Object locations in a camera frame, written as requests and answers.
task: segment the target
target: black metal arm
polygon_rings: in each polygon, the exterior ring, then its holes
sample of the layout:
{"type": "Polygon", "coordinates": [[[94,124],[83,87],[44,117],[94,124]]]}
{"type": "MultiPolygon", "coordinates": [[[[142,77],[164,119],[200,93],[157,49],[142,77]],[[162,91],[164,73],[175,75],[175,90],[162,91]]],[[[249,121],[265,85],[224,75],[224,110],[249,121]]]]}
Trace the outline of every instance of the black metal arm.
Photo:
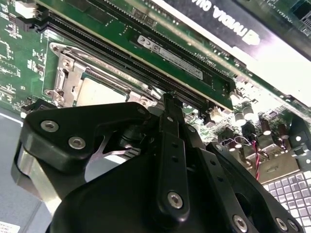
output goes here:
{"type": "Polygon", "coordinates": [[[303,232],[224,147],[205,147],[179,100],[165,94],[163,106],[161,116],[120,103],[26,117],[12,175],[53,214],[47,232],[303,232]],[[85,182],[93,154],[130,148],[140,155],[85,182]]]}

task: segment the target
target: motherboard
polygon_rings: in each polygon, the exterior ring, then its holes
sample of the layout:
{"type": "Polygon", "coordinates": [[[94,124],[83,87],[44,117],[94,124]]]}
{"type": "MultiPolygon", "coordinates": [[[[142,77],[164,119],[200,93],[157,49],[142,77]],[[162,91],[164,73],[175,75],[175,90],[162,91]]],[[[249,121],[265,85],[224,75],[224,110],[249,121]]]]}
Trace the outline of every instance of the motherboard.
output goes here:
{"type": "MultiPolygon", "coordinates": [[[[310,36],[297,16],[307,0],[261,4],[310,36]]],[[[293,113],[311,123],[308,106],[153,1],[0,0],[0,107],[24,118],[38,101],[47,108],[135,101],[156,114],[164,93],[182,100],[204,143],[228,146],[248,168],[254,141],[261,162],[288,152],[293,113]]]]}

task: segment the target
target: barcode sticker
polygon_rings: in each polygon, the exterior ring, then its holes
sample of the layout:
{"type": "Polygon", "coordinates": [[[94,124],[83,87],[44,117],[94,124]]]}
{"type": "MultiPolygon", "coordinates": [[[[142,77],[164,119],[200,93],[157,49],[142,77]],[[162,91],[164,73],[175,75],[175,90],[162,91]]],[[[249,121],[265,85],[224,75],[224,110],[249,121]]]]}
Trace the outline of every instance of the barcode sticker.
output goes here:
{"type": "Polygon", "coordinates": [[[20,226],[0,221],[0,233],[18,233],[20,226]]]}
{"type": "Polygon", "coordinates": [[[179,57],[167,51],[166,49],[162,48],[161,46],[157,45],[156,43],[149,40],[148,38],[140,35],[137,42],[143,45],[145,48],[151,50],[152,52],[155,52],[156,54],[160,55],[167,61],[173,63],[174,65],[188,72],[189,74],[193,75],[194,77],[200,80],[203,80],[202,71],[190,65],[188,62],[185,62],[184,60],[180,59],[179,57]]]}

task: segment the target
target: white connector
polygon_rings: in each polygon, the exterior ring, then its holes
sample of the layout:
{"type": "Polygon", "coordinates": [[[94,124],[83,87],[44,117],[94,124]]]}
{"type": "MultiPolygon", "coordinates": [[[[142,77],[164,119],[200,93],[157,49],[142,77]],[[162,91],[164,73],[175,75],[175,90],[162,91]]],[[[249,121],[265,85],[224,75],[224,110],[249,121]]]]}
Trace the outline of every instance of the white connector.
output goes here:
{"type": "Polygon", "coordinates": [[[15,2],[15,11],[24,18],[34,18],[36,16],[37,5],[35,3],[15,2]]]}

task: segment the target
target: electrolytic capacitor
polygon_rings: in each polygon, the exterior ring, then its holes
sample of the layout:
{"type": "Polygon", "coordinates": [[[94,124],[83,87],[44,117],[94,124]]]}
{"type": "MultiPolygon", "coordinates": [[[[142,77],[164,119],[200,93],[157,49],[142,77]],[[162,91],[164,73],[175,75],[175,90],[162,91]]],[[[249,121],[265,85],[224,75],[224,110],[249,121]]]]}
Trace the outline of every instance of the electrolytic capacitor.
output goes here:
{"type": "Polygon", "coordinates": [[[246,120],[244,119],[244,115],[241,112],[238,112],[235,114],[235,122],[237,126],[243,126],[246,123],[246,120]]]}
{"type": "Polygon", "coordinates": [[[255,117],[253,108],[251,106],[246,106],[243,109],[243,114],[244,114],[244,118],[245,120],[253,120],[255,117]]]}
{"type": "Polygon", "coordinates": [[[261,130],[263,135],[270,135],[271,134],[271,129],[269,122],[267,120],[261,119],[260,120],[260,125],[261,125],[261,130]]]}
{"type": "Polygon", "coordinates": [[[230,142],[228,147],[229,147],[229,151],[230,152],[235,151],[235,149],[236,149],[236,142],[235,141],[230,142]]]}
{"type": "Polygon", "coordinates": [[[235,140],[235,142],[236,142],[236,144],[235,144],[235,148],[237,148],[237,149],[240,149],[240,148],[242,148],[242,138],[240,137],[240,135],[238,135],[238,134],[235,134],[234,135],[234,140],[235,140]]]}
{"type": "Polygon", "coordinates": [[[286,125],[284,124],[279,124],[277,126],[277,131],[280,134],[280,137],[282,139],[288,139],[290,136],[288,135],[287,129],[286,129],[286,125]]]}

